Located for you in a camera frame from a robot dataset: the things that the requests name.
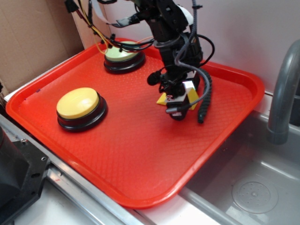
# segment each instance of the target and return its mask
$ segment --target gray faucet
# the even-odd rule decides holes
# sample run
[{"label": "gray faucet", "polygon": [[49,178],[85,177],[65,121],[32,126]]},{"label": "gray faucet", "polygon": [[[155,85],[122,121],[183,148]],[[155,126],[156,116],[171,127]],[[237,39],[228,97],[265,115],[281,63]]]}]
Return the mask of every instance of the gray faucet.
[{"label": "gray faucet", "polygon": [[289,123],[300,125],[299,80],[300,40],[297,40],[285,55],[274,90],[267,132],[267,139],[273,144],[286,143]]}]

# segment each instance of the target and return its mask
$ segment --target cardboard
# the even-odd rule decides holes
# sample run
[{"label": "cardboard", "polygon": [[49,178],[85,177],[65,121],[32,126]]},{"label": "cardboard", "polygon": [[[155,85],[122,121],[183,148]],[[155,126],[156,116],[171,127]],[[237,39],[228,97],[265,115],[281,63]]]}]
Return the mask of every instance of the cardboard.
[{"label": "cardboard", "polygon": [[64,1],[1,1],[2,97],[82,50]]}]

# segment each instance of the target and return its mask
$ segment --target metal sink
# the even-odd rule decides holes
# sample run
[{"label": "metal sink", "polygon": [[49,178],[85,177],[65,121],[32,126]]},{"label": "metal sink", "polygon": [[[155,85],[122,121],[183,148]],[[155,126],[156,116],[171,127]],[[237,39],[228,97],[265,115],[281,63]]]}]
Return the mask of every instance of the metal sink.
[{"label": "metal sink", "polygon": [[252,112],[180,193],[220,224],[300,223],[300,131],[266,140],[268,117]]}]

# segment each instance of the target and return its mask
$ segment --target plastic tray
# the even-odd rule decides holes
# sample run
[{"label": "plastic tray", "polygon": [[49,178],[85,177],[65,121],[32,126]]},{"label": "plastic tray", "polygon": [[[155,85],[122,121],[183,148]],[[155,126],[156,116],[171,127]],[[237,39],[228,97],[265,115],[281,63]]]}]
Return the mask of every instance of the plastic tray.
[{"label": "plastic tray", "polygon": [[[163,66],[157,50],[145,51],[145,65],[126,75],[104,70],[96,46],[64,62],[15,94],[7,113],[51,151],[119,204],[148,208],[177,194],[264,95],[256,76],[208,63],[213,79],[206,120],[196,110],[182,121],[157,105],[158,86],[148,75]],[[58,125],[56,104],[67,92],[94,88],[108,104],[96,127],[68,133]]]}]

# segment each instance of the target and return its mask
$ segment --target yellow button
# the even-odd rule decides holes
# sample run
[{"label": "yellow button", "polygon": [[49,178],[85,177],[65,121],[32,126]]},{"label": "yellow button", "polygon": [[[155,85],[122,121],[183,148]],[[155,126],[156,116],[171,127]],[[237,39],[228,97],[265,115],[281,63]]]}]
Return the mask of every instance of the yellow button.
[{"label": "yellow button", "polygon": [[78,88],[64,95],[57,103],[58,114],[65,119],[78,119],[89,114],[99,102],[92,88]]},{"label": "yellow button", "polygon": [[[133,41],[123,41],[122,43],[136,44],[136,42],[133,42]],[[112,47],[112,48],[107,49],[105,56],[110,61],[121,62],[121,61],[131,59],[134,56],[136,56],[137,54],[138,54],[138,52],[126,52],[126,51],[120,52],[119,48]]]}]

